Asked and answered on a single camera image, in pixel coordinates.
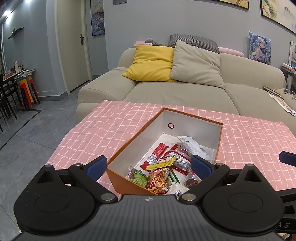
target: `cardboard box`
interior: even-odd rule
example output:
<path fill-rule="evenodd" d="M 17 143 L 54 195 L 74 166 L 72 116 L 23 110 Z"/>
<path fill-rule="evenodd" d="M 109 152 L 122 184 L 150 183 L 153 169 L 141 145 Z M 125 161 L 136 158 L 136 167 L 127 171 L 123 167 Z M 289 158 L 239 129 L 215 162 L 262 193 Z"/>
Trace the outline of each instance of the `cardboard box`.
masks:
<path fill-rule="evenodd" d="M 155 195 L 127 179 L 128 168 L 132 166 L 142 170 L 140 165 L 161 142 L 170 148 L 180 143 L 177 135 L 192 137 L 216 162 L 222 128 L 222 123 L 213 120 L 168 108 L 161 109 L 108 161 L 107 174 L 114 189 L 120 194 Z M 177 171 L 175 173 L 182 183 L 185 176 Z"/>

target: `wall shelf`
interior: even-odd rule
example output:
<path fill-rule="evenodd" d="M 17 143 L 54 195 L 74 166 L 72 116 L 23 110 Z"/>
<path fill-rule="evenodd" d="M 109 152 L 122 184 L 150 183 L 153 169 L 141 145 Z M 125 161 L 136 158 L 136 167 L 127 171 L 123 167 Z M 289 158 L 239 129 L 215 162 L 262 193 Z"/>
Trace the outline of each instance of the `wall shelf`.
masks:
<path fill-rule="evenodd" d="M 22 30 L 23 28 L 18 28 L 16 31 L 14 31 L 13 33 L 12 33 L 12 35 L 10 35 L 10 37 L 8 38 L 8 39 L 11 39 L 11 38 L 13 38 L 14 36 L 16 36 L 21 30 Z"/>

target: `blue gripper pad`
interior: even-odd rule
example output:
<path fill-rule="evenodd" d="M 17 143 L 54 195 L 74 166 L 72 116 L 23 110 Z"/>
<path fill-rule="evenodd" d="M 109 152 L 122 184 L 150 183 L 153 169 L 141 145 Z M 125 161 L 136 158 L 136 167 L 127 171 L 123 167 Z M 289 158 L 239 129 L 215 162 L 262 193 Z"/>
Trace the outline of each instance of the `blue gripper pad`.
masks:
<path fill-rule="evenodd" d="M 204 180 L 216 170 L 215 165 L 197 155 L 191 157 L 191 169 L 201 180 Z"/>
<path fill-rule="evenodd" d="M 107 158 L 105 156 L 99 156 L 90 163 L 84 166 L 84 171 L 93 180 L 97 181 L 100 176 L 107 170 Z"/>
<path fill-rule="evenodd" d="M 282 151 L 279 154 L 279 160 L 282 163 L 296 167 L 296 154 L 294 154 L 294 153 Z"/>

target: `pink pillow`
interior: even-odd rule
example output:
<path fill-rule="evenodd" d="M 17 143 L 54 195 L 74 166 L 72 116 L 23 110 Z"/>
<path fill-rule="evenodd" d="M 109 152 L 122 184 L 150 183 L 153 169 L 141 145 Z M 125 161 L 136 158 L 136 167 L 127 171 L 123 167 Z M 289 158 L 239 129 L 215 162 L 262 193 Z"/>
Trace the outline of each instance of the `pink pillow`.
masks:
<path fill-rule="evenodd" d="M 227 53 L 227 54 L 232 54 L 232 55 L 236 55 L 236 56 L 239 56 L 239 57 L 244 57 L 244 54 L 242 52 L 239 52 L 239 51 L 234 50 L 234 49 L 219 47 L 219 50 L 220 50 L 220 53 Z"/>

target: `floor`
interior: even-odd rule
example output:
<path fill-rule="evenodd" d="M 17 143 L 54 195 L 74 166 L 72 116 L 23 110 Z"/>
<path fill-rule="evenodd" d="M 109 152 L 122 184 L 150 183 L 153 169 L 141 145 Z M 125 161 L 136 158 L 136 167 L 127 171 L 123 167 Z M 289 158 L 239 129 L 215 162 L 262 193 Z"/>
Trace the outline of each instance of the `floor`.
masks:
<path fill-rule="evenodd" d="M 17 120 L 5 120 L 0 114 L 4 131 L 0 131 L 1 241 L 10 241 L 19 234 L 13 213 L 14 202 L 67 132 L 76 125 L 75 111 L 80 88 L 61 101 L 36 104 L 31 111 L 16 110 L 12 104 Z"/>

